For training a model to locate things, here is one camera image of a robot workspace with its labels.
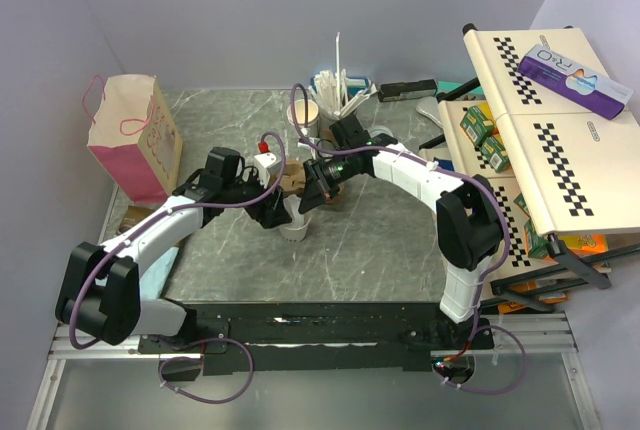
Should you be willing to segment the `brown pulp cup carrier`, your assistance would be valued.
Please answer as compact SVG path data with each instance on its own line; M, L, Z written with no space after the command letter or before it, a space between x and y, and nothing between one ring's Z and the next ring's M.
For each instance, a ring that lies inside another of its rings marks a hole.
M299 198L302 197L305 186L305 172L303 169L303 163L297 160L292 160L285 165L284 176L282 177L280 186L286 196L296 195ZM332 204L334 201L338 201L345 190L345 183L339 186L340 192L332 200L327 200L327 204Z

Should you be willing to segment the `white paper cup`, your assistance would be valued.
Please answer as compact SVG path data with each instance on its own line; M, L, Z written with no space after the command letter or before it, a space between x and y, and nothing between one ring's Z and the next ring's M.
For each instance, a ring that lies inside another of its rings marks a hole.
M280 234L289 242L298 243L305 239L309 220L299 212L301 199L296 195L290 195L284 199L284 207L291 217L291 221L278 227Z

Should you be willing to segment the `grey straw holder cup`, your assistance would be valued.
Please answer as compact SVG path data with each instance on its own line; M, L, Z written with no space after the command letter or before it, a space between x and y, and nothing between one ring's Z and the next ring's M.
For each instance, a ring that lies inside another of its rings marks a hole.
M318 135L320 139L335 142L331 126L341 119L339 111L330 111L321 108L319 110Z

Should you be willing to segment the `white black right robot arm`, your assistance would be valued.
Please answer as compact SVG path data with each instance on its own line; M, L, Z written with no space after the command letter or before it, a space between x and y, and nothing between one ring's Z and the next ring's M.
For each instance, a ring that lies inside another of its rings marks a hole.
M469 340L469 318L478 309L483 275L508 235L488 181L447 171L385 133L372 136L351 115L330 126L338 149L327 160L303 164L305 186L298 207L305 214L329 203L340 185L367 174L405 191L433 211L446 282L437 323L438 340L459 348Z

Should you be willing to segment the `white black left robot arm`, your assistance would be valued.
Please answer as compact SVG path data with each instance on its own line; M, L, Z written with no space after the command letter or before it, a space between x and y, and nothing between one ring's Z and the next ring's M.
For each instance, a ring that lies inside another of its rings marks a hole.
M83 346L77 332L110 345L153 334L177 352L195 345L196 311L142 297L140 279L170 248L226 209L244 209L265 229L291 222L277 182L283 175L282 157L263 151L248 176L242 174L244 162L235 150L213 148L205 166L140 223L100 245L83 242L72 250L54 314L68 325L76 348Z

